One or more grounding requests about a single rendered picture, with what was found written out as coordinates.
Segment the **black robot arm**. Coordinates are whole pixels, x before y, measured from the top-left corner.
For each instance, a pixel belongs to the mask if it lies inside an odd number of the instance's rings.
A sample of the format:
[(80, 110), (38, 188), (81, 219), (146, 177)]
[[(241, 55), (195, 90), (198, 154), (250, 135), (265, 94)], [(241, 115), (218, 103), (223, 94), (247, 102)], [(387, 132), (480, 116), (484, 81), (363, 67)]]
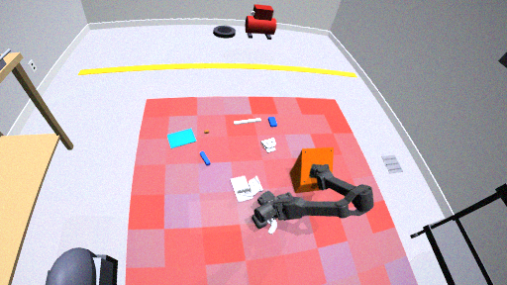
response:
[[(370, 186), (366, 184), (354, 186), (334, 177), (329, 164), (312, 164), (309, 177), (316, 178), (319, 189), (330, 188), (343, 195), (344, 198), (336, 202), (316, 202), (294, 197), (290, 192), (274, 197), (271, 191), (266, 191), (257, 199), (261, 206), (254, 209), (254, 214), (261, 223), (274, 216), (283, 221), (298, 220), (305, 216), (334, 216), (344, 219), (349, 216), (361, 216), (373, 208), (373, 193)], [(356, 210), (349, 210), (350, 202), (353, 203)], [(283, 215), (284, 211), (285, 216)]]

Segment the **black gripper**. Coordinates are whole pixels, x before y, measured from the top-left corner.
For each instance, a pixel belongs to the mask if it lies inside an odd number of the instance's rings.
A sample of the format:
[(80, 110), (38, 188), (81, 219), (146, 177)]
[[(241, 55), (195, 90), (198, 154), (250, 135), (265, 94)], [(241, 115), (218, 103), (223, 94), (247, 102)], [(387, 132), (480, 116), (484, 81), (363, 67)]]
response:
[[(274, 220), (275, 220), (275, 219), (277, 219), (277, 217), (276, 217), (276, 216), (274, 216), (274, 217), (272, 217), (272, 218), (270, 218), (270, 219), (274, 219)], [(266, 221), (268, 221), (268, 220), (270, 220), (270, 219), (267, 219)], [(255, 214), (253, 214), (253, 216), (252, 216), (252, 220), (253, 220), (254, 224), (257, 226), (257, 228), (258, 228), (258, 229), (261, 229), (262, 227), (266, 227), (266, 226), (267, 226), (267, 222), (266, 222), (266, 221), (264, 221), (263, 223), (261, 223), (261, 222), (260, 222), (260, 221), (256, 218)]]

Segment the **white housing plate with two holes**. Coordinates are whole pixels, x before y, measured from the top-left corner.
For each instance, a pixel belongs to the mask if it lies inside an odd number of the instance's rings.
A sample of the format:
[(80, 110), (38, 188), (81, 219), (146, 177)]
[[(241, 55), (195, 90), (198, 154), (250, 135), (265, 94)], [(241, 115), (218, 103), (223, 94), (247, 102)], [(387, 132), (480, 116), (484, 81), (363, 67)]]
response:
[(261, 143), (267, 148), (273, 148), (276, 145), (274, 138), (262, 141)]

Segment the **cyan flat plate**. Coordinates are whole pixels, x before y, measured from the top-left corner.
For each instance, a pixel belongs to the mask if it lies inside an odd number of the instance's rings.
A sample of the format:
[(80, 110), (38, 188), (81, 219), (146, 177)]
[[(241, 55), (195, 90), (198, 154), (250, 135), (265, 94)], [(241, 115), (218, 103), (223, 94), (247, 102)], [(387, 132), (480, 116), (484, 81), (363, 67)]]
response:
[(167, 136), (170, 148), (176, 148), (178, 146), (196, 142), (192, 129), (172, 133)]

